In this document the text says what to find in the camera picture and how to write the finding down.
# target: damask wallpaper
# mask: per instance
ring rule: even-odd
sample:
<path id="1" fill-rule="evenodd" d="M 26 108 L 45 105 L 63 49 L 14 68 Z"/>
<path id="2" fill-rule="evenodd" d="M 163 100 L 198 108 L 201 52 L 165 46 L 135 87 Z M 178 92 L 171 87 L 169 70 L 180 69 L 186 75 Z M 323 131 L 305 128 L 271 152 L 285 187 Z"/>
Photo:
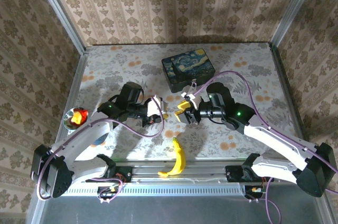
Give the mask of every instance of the damask wallpaper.
<path id="1" fill-rule="evenodd" d="M 61 0 L 86 45 L 270 41 L 290 0 Z"/>
<path id="2" fill-rule="evenodd" d="M 338 0 L 306 0 L 279 52 L 312 142 L 327 142 L 338 158 Z M 338 178 L 331 186 L 338 190 Z"/>
<path id="3" fill-rule="evenodd" d="M 33 151 L 55 140 L 78 59 L 47 0 L 0 0 L 0 223 L 24 223 Z"/>

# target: black box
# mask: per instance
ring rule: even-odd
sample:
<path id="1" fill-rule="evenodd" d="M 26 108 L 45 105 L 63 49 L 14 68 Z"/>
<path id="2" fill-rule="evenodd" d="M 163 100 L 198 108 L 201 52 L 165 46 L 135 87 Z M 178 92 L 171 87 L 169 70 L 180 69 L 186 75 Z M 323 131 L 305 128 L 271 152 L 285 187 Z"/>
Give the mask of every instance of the black box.
<path id="1" fill-rule="evenodd" d="M 162 65 L 172 93 L 190 86 L 194 79 L 197 86 L 203 85 L 215 74 L 215 68 L 203 49 L 162 59 Z"/>

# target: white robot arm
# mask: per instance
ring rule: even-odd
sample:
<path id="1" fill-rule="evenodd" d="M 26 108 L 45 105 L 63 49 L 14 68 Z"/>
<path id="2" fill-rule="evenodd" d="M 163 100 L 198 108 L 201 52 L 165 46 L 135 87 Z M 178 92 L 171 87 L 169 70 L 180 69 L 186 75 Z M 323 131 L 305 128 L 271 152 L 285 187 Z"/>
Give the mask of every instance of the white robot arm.
<path id="1" fill-rule="evenodd" d="M 97 139 L 106 139 L 118 125 L 111 119 L 119 122 L 124 122 L 128 117 L 141 119 L 143 126 L 161 122 L 161 113 L 164 113 L 162 99 L 155 96 L 143 105 L 138 104 L 136 102 L 141 92 L 140 85 L 126 83 L 120 95 L 100 105 L 97 112 L 75 132 L 51 147 L 40 145 L 34 151 L 31 179 L 50 196 L 57 198 L 73 183 L 104 175 L 114 176 L 119 167 L 105 155 L 97 155 L 87 161 L 76 161 L 76 158 Z"/>
<path id="2" fill-rule="evenodd" d="M 220 82 L 208 85 L 206 91 L 207 102 L 202 98 L 196 102 L 193 94 L 185 95 L 186 101 L 178 106 L 180 111 L 175 113 L 180 122 L 198 124 L 203 118 L 211 121 L 220 118 L 229 129 L 264 143 L 284 157 L 251 154 L 240 169 L 226 166 L 228 182 L 257 182 L 262 177 L 272 177 L 295 183 L 308 194 L 321 197 L 334 171 L 314 155 L 336 168 L 330 146 L 325 143 L 316 146 L 268 124 L 251 107 L 235 103 L 229 89 Z"/>

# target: table surface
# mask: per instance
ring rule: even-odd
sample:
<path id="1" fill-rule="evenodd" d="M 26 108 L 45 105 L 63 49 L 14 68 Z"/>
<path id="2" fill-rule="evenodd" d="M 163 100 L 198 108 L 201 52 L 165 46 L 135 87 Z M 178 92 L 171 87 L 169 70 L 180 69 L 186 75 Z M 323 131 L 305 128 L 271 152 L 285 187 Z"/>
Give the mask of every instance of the table surface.
<path id="1" fill-rule="evenodd" d="M 261 154 L 267 150 L 261 142 L 208 119 L 199 125 L 186 125 L 176 120 L 174 112 L 182 97 L 180 93 L 170 92 L 161 60 L 200 48 L 205 50 L 216 73 L 240 72 L 249 81 L 261 114 L 276 126 L 294 133 L 267 43 L 94 46 L 88 55 L 76 107 L 88 109 L 92 114 L 101 103 L 119 94 L 124 83 L 133 81 L 143 87 L 146 98 L 157 94 L 164 99 L 169 118 L 163 133 L 156 138 L 141 138 L 118 126 L 102 145 L 87 148 L 77 160 L 86 160 L 99 153 L 114 160 L 170 160 L 175 158 L 174 136 L 183 146 L 187 159 L 246 158 L 251 153 Z M 239 77 L 228 74 L 218 81 L 230 89 L 236 102 L 250 105 L 246 87 Z M 127 124 L 148 135 L 155 134 L 161 127 L 156 124 L 142 128 L 141 122 L 133 119 L 128 119 Z"/>

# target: purple cable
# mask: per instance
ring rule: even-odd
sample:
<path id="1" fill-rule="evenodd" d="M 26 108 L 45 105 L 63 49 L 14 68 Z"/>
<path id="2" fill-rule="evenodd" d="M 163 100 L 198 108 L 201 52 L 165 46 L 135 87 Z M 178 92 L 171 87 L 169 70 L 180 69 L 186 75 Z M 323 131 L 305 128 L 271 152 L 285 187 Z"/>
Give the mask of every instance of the purple cable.
<path id="1" fill-rule="evenodd" d="M 138 135 L 140 137 L 153 138 L 153 137 L 157 137 L 158 135 L 160 135 L 163 132 L 163 130 L 164 130 L 164 118 L 163 118 L 163 114 L 162 114 L 161 108 L 158 105 L 158 103 L 155 101 L 155 99 L 153 97 L 151 97 L 151 99 L 156 104 L 156 107 L 159 110 L 159 116 L 161 117 L 162 128 L 161 128 L 161 130 L 158 133 L 156 133 L 155 135 L 143 135 L 141 133 L 138 133 L 137 131 L 135 131 L 134 129 L 132 129 L 131 127 L 129 127 L 128 125 L 126 125 L 126 124 L 124 124 L 124 123 L 122 123 L 122 122 L 120 122 L 118 120 L 112 119 L 112 118 L 102 118 L 102 119 L 98 119 L 98 120 L 92 122 L 90 125 L 85 126 L 84 128 L 80 129 L 78 132 L 74 132 L 71 135 L 71 137 L 66 142 L 64 142 L 58 149 L 55 150 L 55 152 L 53 152 L 51 154 L 51 156 L 49 156 L 49 158 L 47 159 L 47 161 L 43 165 L 43 167 L 41 169 L 41 172 L 40 172 L 40 175 L 39 175 L 39 179 L 37 180 L 36 192 L 37 192 L 38 199 L 40 199 L 42 201 L 45 201 L 45 200 L 48 200 L 48 199 L 51 198 L 51 196 L 44 197 L 44 196 L 41 195 L 41 181 L 42 181 L 43 174 L 46 171 L 49 163 L 52 161 L 52 159 L 56 156 L 56 154 L 59 151 L 61 151 L 64 147 L 66 147 L 77 135 L 79 135 L 80 133 L 82 133 L 88 127 L 91 127 L 91 126 L 95 125 L 96 123 L 99 123 L 99 122 L 102 122 L 102 121 L 112 121 L 112 122 L 118 123 L 118 124 L 126 127 L 129 131 L 131 131 L 132 133 L 134 133 L 134 134 L 136 134 L 136 135 Z"/>
<path id="2" fill-rule="evenodd" d="M 266 206 L 266 213 L 267 213 L 268 219 L 269 219 L 270 223 L 273 224 L 273 222 L 271 221 L 269 209 L 268 209 L 268 207 L 267 207 L 267 204 L 268 204 L 268 202 L 269 202 L 269 203 L 271 203 L 271 204 L 276 208 L 277 213 L 278 213 L 278 216 L 279 216 L 279 224 L 281 224 L 281 213 L 280 213 L 280 209 L 278 208 L 278 206 L 277 206 L 272 200 L 269 200 L 269 199 L 267 198 L 267 196 L 268 196 L 267 191 L 266 191 L 266 195 L 265 195 L 265 206 Z M 259 199 L 256 199 L 255 197 L 251 196 L 250 194 L 247 194 L 247 196 L 251 197 L 253 200 L 258 200 L 258 201 L 259 201 Z"/>
<path id="3" fill-rule="evenodd" d="M 117 195 L 119 195 L 123 189 L 123 182 L 121 179 L 118 179 L 118 178 L 92 178 L 91 180 L 94 180 L 94 181 L 111 181 L 111 180 L 114 180 L 114 181 L 118 181 L 120 183 L 119 187 L 118 187 L 118 191 L 115 193 L 115 195 L 113 197 L 111 197 L 110 199 L 107 199 L 107 202 L 109 203 L 110 201 L 112 201 L 114 198 L 117 197 Z"/>
<path id="4" fill-rule="evenodd" d="M 220 72 L 219 74 L 215 75 L 214 77 L 212 77 L 210 80 L 208 80 L 206 82 L 206 84 L 204 84 L 198 91 L 196 91 L 194 93 L 195 96 L 197 96 L 203 89 L 205 89 L 211 82 L 213 82 L 216 78 L 219 78 L 220 76 L 223 76 L 225 74 L 228 74 L 228 73 L 232 73 L 232 74 L 236 74 L 238 77 L 240 77 L 245 85 L 247 86 L 247 89 L 248 89 L 248 95 L 249 95 L 249 98 L 250 98 L 250 102 L 251 102 L 251 105 L 256 113 L 256 115 L 258 116 L 259 120 L 267 127 L 270 127 L 269 124 L 262 118 L 261 114 L 258 112 L 258 109 L 255 105 L 255 102 L 254 102 L 254 99 L 252 97 L 252 93 L 251 93 L 251 90 L 250 90 L 250 86 L 249 86 L 249 83 L 248 81 L 238 72 L 235 72 L 235 71 L 224 71 L 224 72 Z M 289 142 L 289 143 L 293 143 L 295 145 L 297 145 L 298 147 L 301 147 L 303 150 L 305 151 L 308 151 L 309 153 L 311 153 L 314 157 L 316 157 L 317 159 L 321 160 L 323 163 L 325 163 L 325 165 L 327 165 L 329 168 L 331 168 L 336 174 L 338 174 L 338 169 L 335 168 L 334 166 L 332 166 L 328 161 L 326 161 L 324 158 L 322 158 L 320 155 L 316 154 L 315 152 L 313 152 L 312 150 L 308 149 L 307 147 L 303 146 L 301 143 L 293 140 L 292 138 L 284 135 L 283 133 L 280 133 L 279 131 L 271 128 L 270 131 L 272 131 L 273 133 L 275 133 L 277 136 L 279 136 L 280 138 L 282 138 L 283 140 L 285 140 L 286 142 Z M 329 190 L 329 189 L 326 189 L 327 192 L 330 192 L 330 193 L 334 193 L 334 194 L 337 194 L 338 195 L 338 192 L 335 193 L 335 191 L 332 191 L 332 190 Z"/>
<path id="5" fill-rule="evenodd" d="M 271 220 L 271 216 L 270 216 L 270 213 L 269 213 L 269 206 L 268 206 L 268 202 L 270 202 L 271 204 L 273 204 L 275 206 L 275 208 L 277 209 L 277 212 L 279 214 L 279 224 L 281 224 L 281 214 L 280 214 L 280 211 L 277 207 L 277 205 L 272 202 L 271 200 L 268 200 L 268 192 L 269 192 L 269 187 L 270 187 L 270 184 L 271 184 L 271 181 L 272 181 L 273 178 L 270 178 L 269 181 L 268 181 L 268 184 L 266 186 L 266 193 L 265 193 L 265 208 L 266 208 L 266 214 L 268 216 L 268 219 L 270 221 L 271 224 L 274 224 L 273 221 Z"/>

